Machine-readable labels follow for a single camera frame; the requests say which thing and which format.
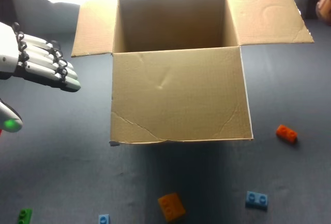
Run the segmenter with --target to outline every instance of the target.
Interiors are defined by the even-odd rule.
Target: toy building block
[[[253,191],[248,191],[246,195],[246,207],[268,209],[268,196]]]
[[[109,215],[99,215],[98,224],[110,224]]]
[[[284,125],[280,125],[277,128],[276,134],[292,144],[294,144],[297,141],[297,133]]]
[[[20,211],[19,219],[17,224],[29,224],[31,220],[32,209],[24,208]]]
[[[158,202],[167,222],[179,219],[186,213],[177,193],[165,195],[159,198]]]

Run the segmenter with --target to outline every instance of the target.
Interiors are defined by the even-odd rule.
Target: green lego brick
[[[29,224],[31,220],[32,209],[24,208],[20,211],[19,219],[17,224]]]

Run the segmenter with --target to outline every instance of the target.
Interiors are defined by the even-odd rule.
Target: gray tabletop
[[[0,81],[24,128],[0,137],[0,223],[30,207],[33,224],[166,223],[157,199],[177,192],[185,223],[330,223],[331,27],[315,44],[242,47],[253,141],[109,146],[112,59],[70,59],[77,93]],[[70,56],[74,35],[51,35]],[[298,146],[275,137],[279,124]],[[245,208],[246,191],[269,197]]]

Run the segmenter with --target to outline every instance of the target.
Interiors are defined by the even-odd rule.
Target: cardboard box
[[[249,140],[240,46],[295,42],[294,0],[97,0],[72,56],[113,54],[111,141]]]

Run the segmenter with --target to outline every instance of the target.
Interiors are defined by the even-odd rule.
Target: cardboard flap
[[[93,0],[79,10],[72,57],[113,52],[118,0]]]
[[[114,53],[111,141],[252,139],[240,47]]]
[[[294,0],[228,0],[240,45],[313,42]]]

